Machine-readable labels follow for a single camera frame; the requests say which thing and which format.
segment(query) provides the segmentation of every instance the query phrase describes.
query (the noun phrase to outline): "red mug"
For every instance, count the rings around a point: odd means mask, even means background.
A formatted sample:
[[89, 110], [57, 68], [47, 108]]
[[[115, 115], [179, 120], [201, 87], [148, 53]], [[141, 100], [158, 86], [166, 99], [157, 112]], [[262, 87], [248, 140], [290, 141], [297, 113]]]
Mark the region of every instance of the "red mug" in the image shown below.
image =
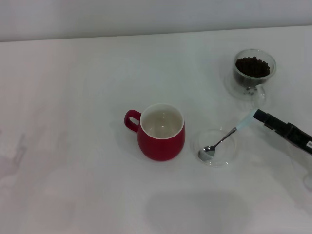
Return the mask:
[[[135, 124], [130, 117], [139, 120]], [[177, 156], [185, 142], [185, 123], [182, 113], [169, 104], [155, 104], [143, 111], [130, 110], [124, 123], [137, 132], [141, 151], [149, 158], [166, 161]]]

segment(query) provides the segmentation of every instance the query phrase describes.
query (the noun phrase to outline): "metal spoon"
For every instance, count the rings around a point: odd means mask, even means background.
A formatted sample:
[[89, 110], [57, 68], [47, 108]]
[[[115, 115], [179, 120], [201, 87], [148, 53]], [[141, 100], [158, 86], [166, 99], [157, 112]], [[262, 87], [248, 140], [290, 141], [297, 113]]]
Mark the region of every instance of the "metal spoon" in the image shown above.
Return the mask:
[[215, 155], [215, 148], [226, 138], [228, 138], [231, 134], [236, 132], [238, 129], [241, 129], [242, 127], [247, 126], [250, 123], [250, 120], [253, 118], [254, 114], [257, 110], [252, 110], [250, 113], [242, 120], [240, 121], [236, 127], [234, 127], [232, 130], [230, 130], [217, 144], [214, 146], [206, 146], [198, 151], [198, 157], [203, 161], [211, 160]]

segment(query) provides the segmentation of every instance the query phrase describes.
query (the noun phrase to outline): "mug handle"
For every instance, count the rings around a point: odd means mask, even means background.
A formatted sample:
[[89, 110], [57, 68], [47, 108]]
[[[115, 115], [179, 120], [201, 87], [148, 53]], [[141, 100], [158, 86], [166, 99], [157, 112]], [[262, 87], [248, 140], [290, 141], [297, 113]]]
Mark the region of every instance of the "mug handle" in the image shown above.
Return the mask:
[[260, 109], [266, 102], [265, 90], [262, 84], [256, 86], [257, 93], [253, 95], [253, 106], [254, 108]]
[[138, 131], [138, 125], [133, 123], [130, 120], [130, 117], [135, 118], [136, 120], [140, 121], [141, 113], [135, 110], [130, 110], [125, 115], [125, 125], [127, 128], [131, 129], [132, 131], [135, 131], [137, 133]]

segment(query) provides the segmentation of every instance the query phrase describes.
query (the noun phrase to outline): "glass cup handle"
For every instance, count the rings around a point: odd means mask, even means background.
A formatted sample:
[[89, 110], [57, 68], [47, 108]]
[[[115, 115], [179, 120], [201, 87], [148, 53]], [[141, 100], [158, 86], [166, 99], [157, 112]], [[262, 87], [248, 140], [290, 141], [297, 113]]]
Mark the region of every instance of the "glass cup handle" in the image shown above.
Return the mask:
[[266, 102], [265, 90], [262, 84], [256, 85], [257, 92], [253, 95], [254, 108], [260, 109]]

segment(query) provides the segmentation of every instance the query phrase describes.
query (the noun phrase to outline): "white wall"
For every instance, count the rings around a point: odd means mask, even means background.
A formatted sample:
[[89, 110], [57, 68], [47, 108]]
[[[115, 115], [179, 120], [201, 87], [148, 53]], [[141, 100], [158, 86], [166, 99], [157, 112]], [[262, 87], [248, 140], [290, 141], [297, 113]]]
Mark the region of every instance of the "white wall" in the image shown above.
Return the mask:
[[312, 0], [0, 0], [0, 41], [312, 24]]

